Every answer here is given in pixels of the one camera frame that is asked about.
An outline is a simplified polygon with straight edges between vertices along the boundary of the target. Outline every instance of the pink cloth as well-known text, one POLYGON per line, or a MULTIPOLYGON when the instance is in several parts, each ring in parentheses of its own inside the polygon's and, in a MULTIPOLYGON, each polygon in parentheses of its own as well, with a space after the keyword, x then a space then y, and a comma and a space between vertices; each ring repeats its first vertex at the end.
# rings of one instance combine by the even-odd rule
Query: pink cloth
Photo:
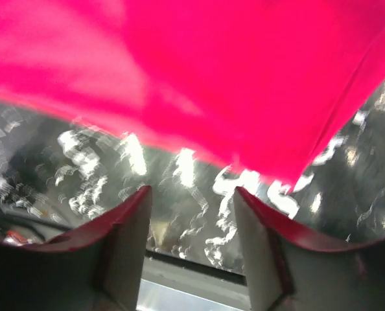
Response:
POLYGON ((0 98, 295 183, 385 77, 385 0, 0 0, 0 98))

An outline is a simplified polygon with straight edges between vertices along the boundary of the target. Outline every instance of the red object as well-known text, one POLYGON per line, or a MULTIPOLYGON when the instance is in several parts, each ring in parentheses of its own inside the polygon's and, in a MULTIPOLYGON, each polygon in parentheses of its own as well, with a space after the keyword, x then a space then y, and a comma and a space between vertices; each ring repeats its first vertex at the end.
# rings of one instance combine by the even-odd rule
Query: red object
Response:
POLYGON ((0 0, 0 98, 289 183, 384 78, 385 0, 0 0))

